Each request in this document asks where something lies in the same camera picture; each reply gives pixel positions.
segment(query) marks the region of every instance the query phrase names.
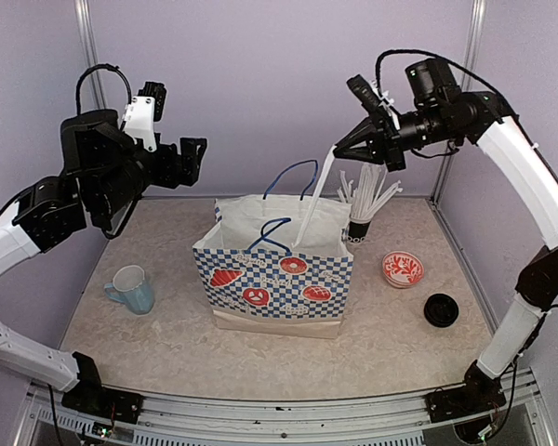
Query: table surface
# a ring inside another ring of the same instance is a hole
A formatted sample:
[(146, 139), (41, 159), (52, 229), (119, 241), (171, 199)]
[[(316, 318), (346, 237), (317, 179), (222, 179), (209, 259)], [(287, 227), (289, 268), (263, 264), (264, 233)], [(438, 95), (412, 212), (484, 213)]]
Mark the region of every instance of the table surface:
[[(490, 340), (484, 317), (424, 200), (396, 198), (375, 216), (355, 255), (344, 323), (334, 340), (218, 329), (192, 246), (214, 225), (210, 199), (144, 200), (109, 242), (79, 302), (63, 347), (91, 356), (104, 384), (233, 400), (368, 397), (460, 382)], [(426, 275), (398, 290), (381, 276), (390, 251), (415, 254)], [(145, 268), (153, 310), (135, 316), (103, 284), (125, 265)], [(452, 327), (423, 316), (428, 296), (459, 305)]]

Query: metal frame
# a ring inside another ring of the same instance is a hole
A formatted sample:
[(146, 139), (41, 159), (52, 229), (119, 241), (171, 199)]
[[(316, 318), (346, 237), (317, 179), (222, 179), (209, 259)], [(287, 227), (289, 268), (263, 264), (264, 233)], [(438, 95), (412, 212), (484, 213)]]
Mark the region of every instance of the metal frame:
[[(510, 395), (512, 374), (502, 377), (502, 388)], [(207, 445), (235, 444), (330, 444), (422, 445), (423, 431), (453, 424), (432, 424), (425, 407), (425, 389), (396, 395), (352, 400), (319, 401), (236, 401), (172, 397), (141, 392), (145, 400), (136, 425), (116, 423), (118, 436), (109, 442), (127, 445)], [(109, 425), (109, 420), (63, 408), (56, 395), (61, 429), (82, 433), (93, 423)], [(526, 404), (538, 446), (553, 446), (549, 419), (531, 371), (517, 374), (516, 405)], [(454, 420), (462, 423), (482, 414)], [(32, 385), (22, 410), (22, 422), (15, 446), (27, 446), (37, 422), (51, 423), (49, 394)]]
[[(485, 0), (473, 0), (472, 21), (469, 29), (469, 36), (467, 39), (467, 48), (465, 49), (465, 61), (463, 65), (468, 70), (474, 70), (475, 63), (477, 62), (477, 55), (479, 52), (480, 42), (482, 40), (482, 31), (484, 28), (485, 17)], [(463, 73), (461, 76), (461, 88), (468, 90), (472, 84), (472, 79), (467, 74)], [(431, 200), (438, 206), (442, 199), (446, 182), (450, 176), (450, 169), (453, 165), (454, 156), (446, 156), (440, 164), (438, 176), (434, 183), (432, 190)]]
[[(78, 32), (81, 36), (81, 46), (85, 55), (86, 67), (92, 67), (98, 63), (97, 49), (95, 47), (95, 37), (93, 35), (93, 26), (91, 25), (91, 14), (89, 11), (88, 0), (74, 0), (74, 9), (76, 11), (76, 21), (78, 23)], [(99, 72), (94, 72), (89, 76), (91, 83), (91, 92), (95, 106), (98, 109), (106, 109), (107, 103), (105, 93)]]
[(480, 310), (484, 315), (487, 328), (490, 331), (490, 334), (493, 335), (499, 326), (499, 320), (496, 316), (496, 312), (485, 297), (484, 287), (480, 284), (480, 281), (477, 278), (477, 275), (475, 274), (475, 271), (473, 270), (469, 259), (465, 256), (463, 248), (461, 247), (457, 237), (455, 237), (455, 234), (451, 230), (450, 225), (448, 224), (448, 221), (446, 221), (446, 218), (440, 208), (434, 202), (432, 202), (432, 200), (428, 200), (428, 206), (431, 208), (436, 221), (440, 225), (440, 229), (442, 230), (446, 240), (448, 241), (448, 244), (453, 250), (453, 254), (457, 258), (458, 264), (461, 266), (463, 274), (465, 275), (465, 278), (467, 279), (467, 282), (473, 291), (473, 295), (475, 296), (477, 305), (480, 307)]

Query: bag bottom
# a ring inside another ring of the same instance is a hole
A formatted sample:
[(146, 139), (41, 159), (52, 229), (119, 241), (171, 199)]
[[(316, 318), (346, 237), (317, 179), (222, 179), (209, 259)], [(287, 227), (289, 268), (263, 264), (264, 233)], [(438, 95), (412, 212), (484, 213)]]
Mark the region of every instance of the bag bottom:
[(222, 330), (264, 333), (266, 335), (335, 339), (339, 335), (339, 327), (341, 326), (341, 320), (301, 323), (260, 322), (215, 309), (213, 310), (213, 316), (215, 317), (215, 324)]

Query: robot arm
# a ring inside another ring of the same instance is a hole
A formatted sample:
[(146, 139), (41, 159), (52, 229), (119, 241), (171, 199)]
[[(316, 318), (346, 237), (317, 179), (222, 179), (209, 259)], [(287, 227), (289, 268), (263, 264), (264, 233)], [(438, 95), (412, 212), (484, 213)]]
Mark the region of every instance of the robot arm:
[[(81, 77), (77, 97), (92, 71)], [(0, 276), (83, 230), (85, 211), (93, 226), (115, 238), (149, 186), (175, 189), (197, 181), (206, 139), (181, 138), (180, 151), (160, 142), (153, 122), (161, 119), (165, 97), (163, 84), (146, 83), (126, 106), (121, 128), (114, 110), (79, 110), (62, 123), (62, 172), (23, 190), (0, 211)], [(66, 392), (67, 407), (109, 418), (115, 404), (118, 419), (136, 423), (140, 395), (102, 387), (94, 361), (81, 353), (48, 348), (0, 322), (0, 364)]]
[(489, 346), (465, 374), (464, 386), (426, 397), (432, 421), (439, 422), (504, 405), (499, 377), (533, 342), (558, 296), (558, 180), (499, 92), (461, 92), (446, 59), (426, 59), (405, 72), (417, 110), (401, 115), (361, 76), (348, 81), (368, 117), (337, 143), (335, 157), (401, 170), (404, 151), (418, 154), (424, 146), (445, 140), (460, 146), (466, 138), (509, 179), (545, 243), (521, 272), (511, 307)]

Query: lavender wall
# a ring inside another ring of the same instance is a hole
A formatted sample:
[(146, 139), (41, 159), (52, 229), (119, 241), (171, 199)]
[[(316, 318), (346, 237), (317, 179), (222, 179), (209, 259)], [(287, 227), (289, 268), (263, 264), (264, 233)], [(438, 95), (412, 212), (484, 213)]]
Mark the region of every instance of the lavender wall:
[[(558, 174), (558, 0), (488, 2), (477, 71), (505, 93)], [(541, 246), (537, 227), (502, 174), (472, 147), (455, 160), (442, 205), (501, 319), (518, 272)], [(558, 434), (558, 312), (529, 363)]]
[[(0, 2), (0, 208), (61, 170), (60, 122), (84, 69), (73, 2)], [(104, 245), (86, 230), (0, 279), (0, 320), (56, 347)], [(0, 369), (0, 445), (13, 440), (27, 379)]]
[[(91, 3), (100, 61), (120, 65), (135, 91), (145, 80), (166, 84), (162, 140), (209, 138), (199, 183), (156, 195), (262, 192), (281, 167), (324, 160), (365, 116), (347, 79), (374, 78), (377, 55), (392, 47), (463, 60), (471, 10), (470, 0)], [(400, 110), (412, 105), (403, 68), (413, 61), (385, 63), (383, 85)], [(109, 105), (122, 106), (123, 86), (103, 77)], [(438, 161), (410, 158), (393, 179), (403, 180), (405, 193), (430, 194)], [(358, 175), (359, 164), (340, 165)], [(338, 173), (326, 192), (335, 193)], [(278, 190), (296, 192), (308, 175), (302, 169)]]

